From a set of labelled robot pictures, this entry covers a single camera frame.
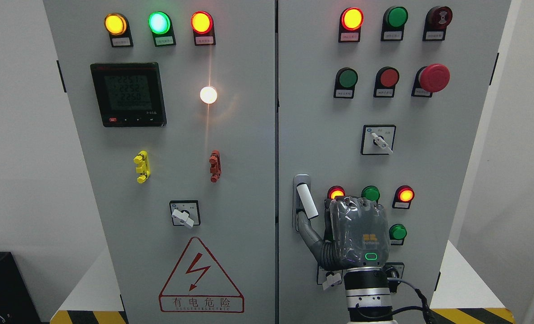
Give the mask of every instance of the black box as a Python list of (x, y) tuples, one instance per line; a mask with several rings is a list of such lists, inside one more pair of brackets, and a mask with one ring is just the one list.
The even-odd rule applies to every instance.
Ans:
[(0, 324), (41, 324), (10, 252), (0, 252)]

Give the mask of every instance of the green push button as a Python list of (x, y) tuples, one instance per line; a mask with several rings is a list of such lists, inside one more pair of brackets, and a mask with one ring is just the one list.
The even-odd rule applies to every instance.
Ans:
[(389, 229), (389, 237), (392, 240), (403, 240), (407, 236), (407, 229), (401, 224), (391, 226)]
[(367, 186), (361, 191), (361, 197), (367, 198), (372, 201), (378, 201), (381, 194), (379, 189), (375, 186)]
[(344, 88), (351, 88), (352, 86), (355, 86), (357, 83), (357, 73), (351, 69), (341, 72), (341, 75), (339, 76), (339, 83)]
[(394, 28), (399, 28), (405, 23), (407, 23), (407, 18), (409, 17), (409, 14), (407, 13), (407, 9), (403, 7), (395, 7), (391, 10), (389, 10), (389, 13), (387, 14), (387, 23)]
[(366, 253), (365, 259), (369, 261), (375, 261), (377, 260), (377, 253)]

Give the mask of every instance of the red triangle warning symbol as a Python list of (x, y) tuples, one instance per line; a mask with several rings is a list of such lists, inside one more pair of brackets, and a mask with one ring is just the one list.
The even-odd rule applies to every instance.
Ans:
[(159, 294), (162, 312), (244, 312), (241, 291), (200, 238), (192, 237)]

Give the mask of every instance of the glowing white light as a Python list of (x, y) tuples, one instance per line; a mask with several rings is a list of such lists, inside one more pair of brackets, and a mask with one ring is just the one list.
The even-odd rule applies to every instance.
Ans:
[(212, 104), (217, 100), (217, 89), (213, 86), (206, 86), (199, 92), (199, 97), (206, 104)]

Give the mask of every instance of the digital power meter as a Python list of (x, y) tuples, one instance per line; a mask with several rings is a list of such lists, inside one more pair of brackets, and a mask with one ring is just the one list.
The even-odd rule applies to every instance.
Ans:
[(167, 123), (157, 62), (94, 63), (101, 120), (105, 127), (161, 127)]

